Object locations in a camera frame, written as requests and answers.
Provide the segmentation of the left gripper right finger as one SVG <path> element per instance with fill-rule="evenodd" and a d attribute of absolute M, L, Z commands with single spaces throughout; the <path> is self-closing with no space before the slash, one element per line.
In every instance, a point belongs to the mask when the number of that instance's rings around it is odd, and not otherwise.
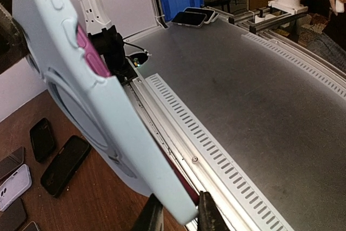
<path fill-rule="evenodd" d="M 200 192 L 197 230 L 223 230 L 221 215 L 209 192 Z"/>

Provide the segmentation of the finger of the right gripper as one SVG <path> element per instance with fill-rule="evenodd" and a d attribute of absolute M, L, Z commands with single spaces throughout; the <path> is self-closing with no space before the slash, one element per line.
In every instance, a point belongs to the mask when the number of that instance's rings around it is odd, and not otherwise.
<path fill-rule="evenodd" d="M 24 31 L 12 16 L 12 0 L 1 0 L 1 74 L 28 53 Z"/>

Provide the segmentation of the purple smartphone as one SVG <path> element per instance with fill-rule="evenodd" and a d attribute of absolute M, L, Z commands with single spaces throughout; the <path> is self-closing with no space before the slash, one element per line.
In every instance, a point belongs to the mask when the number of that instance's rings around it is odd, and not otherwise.
<path fill-rule="evenodd" d="M 19 147 L 7 157 L 1 160 L 0 166 L 0 179 L 1 181 L 9 177 L 15 170 L 17 170 L 23 163 L 25 158 L 25 148 Z"/>

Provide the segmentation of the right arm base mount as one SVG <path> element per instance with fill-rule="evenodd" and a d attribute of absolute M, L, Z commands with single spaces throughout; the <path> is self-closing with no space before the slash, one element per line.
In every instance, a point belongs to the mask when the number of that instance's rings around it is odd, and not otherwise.
<path fill-rule="evenodd" d="M 125 64 L 120 69 L 114 69 L 113 74 L 117 77 L 121 85 L 127 85 L 138 77 L 136 67 L 130 59 L 125 58 Z"/>

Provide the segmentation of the black phone case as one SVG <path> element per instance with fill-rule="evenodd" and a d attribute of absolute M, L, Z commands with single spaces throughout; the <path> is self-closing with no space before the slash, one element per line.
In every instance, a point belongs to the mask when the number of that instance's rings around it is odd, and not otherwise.
<path fill-rule="evenodd" d="M 90 153 L 91 145 L 73 135 L 59 150 L 41 176 L 41 186 L 54 198 L 58 198 L 75 172 Z"/>
<path fill-rule="evenodd" d="M 51 124 L 47 118 L 39 120 L 29 131 L 35 160 L 43 163 L 55 150 L 56 142 Z"/>

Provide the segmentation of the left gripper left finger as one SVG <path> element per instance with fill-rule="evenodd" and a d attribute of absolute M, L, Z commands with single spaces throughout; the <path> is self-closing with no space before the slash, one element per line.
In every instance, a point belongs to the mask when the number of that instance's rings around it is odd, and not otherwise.
<path fill-rule="evenodd" d="M 131 231 L 162 231 L 164 230 L 163 205 L 151 194 Z"/>

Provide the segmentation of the lilac silicone phone case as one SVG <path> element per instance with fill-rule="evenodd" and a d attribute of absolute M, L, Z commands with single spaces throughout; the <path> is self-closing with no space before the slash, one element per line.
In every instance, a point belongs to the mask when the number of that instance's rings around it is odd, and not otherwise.
<path fill-rule="evenodd" d="M 6 211 L 31 185 L 30 168 L 23 164 L 1 185 L 1 212 Z"/>

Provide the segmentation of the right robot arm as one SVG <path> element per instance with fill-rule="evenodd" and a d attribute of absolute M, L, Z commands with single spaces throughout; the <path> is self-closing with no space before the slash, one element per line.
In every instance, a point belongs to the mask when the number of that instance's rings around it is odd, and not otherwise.
<path fill-rule="evenodd" d="M 95 73 L 102 72 L 102 62 L 91 55 L 91 49 L 104 58 L 109 73 L 118 78 L 129 71 L 124 42 L 104 11 L 102 0 L 78 0 L 83 10 L 86 32 L 78 29 L 78 42 L 86 51 L 86 60 Z M 12 16 L 12 0 L 1 0 L 1 72 L 5 72 L 29 53 L 24 32 Z"/>

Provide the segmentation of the black phone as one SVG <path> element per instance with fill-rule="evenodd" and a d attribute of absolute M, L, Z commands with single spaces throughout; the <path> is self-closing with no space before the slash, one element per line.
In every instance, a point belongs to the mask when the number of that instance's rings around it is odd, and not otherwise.
<path fill-rule="evenodd" d="M 24 227 L 22 231 L 40 231 L 40 228 L 35 221 L 31 221 Z"/>
<path fill-rule="evenodd" d="M 26 222 L 28 215 L 21 198 L 16 199 L 1 215 L 1 231 L 17 231 Z"/>

